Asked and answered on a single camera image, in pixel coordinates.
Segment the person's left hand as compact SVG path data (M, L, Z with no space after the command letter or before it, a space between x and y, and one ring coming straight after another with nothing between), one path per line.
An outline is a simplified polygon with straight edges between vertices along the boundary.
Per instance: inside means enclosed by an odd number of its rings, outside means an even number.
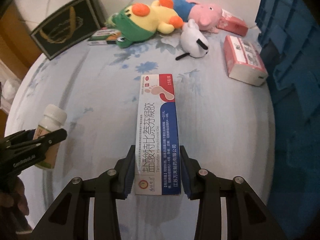
M14 239L17 233L27 232L31 227L25 187L18 176L1 180L1 236Z

